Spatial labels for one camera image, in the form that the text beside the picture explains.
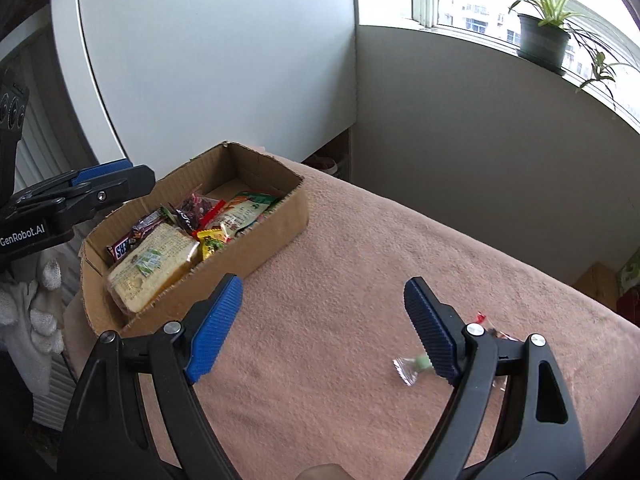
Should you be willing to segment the white gloved hand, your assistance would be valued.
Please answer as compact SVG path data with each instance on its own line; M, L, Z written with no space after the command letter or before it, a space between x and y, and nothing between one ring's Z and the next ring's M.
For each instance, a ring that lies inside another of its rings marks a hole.
M52 358L64 350L64 271L54 249L13 261L1 273L1 347L29 391L50 391Z

